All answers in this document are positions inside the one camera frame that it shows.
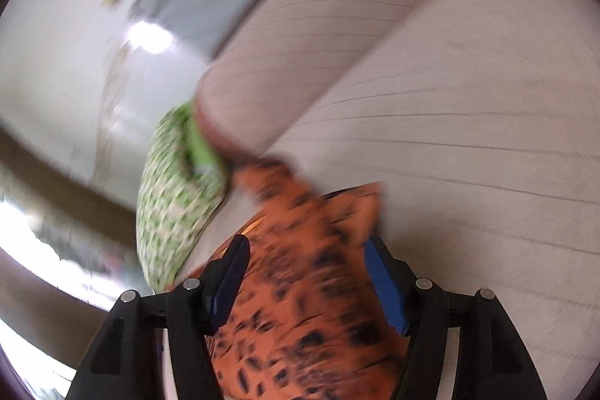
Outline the orange black floral blouse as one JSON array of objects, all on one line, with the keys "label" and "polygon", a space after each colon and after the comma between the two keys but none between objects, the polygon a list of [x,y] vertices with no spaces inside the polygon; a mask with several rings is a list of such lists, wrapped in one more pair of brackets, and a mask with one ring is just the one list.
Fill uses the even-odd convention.
[{"label": "orange black floral blouse", "polygon": [[227,323],[207,338],[230,399],[387,399],[406,341],[364,264],[380,185],[325,195],[277,159],[235,173],[260,206],[242,226],[250,261]]}]

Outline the wooden stained glass door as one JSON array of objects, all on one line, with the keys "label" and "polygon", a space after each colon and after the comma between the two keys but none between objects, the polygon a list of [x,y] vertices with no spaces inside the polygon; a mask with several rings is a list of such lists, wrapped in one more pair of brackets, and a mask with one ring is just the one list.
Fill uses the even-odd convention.
[{"label": "wooden stained glass door", "polygon": [[1,133],[1,347],[31,399],[62,399],[127,289],[150,294],[133,213]]}]

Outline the green white patterned pillow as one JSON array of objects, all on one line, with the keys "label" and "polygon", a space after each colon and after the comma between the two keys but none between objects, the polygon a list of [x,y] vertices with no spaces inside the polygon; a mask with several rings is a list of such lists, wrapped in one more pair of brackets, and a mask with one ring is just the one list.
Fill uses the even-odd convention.
[{"label": "green white patterned pillow", "polygon": [[229,173],[196,126],[191,103],[168,112],[150,141],[136,207],[136,251],[148,286],[176,281],[224,201]]}]

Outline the pink quilted sofa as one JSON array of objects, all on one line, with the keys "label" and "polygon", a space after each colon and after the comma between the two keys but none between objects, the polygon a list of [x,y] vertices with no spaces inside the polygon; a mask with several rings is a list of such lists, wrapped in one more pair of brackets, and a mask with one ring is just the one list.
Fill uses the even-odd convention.
[{"label": "pink quilted sofa", "polygon": [[[264,0],[193,106],[235,173],[380,185],[397,259],[492,290],[546,398],[598,397],[599,0]],[[182,275],[258,208],[234,175]]]}]

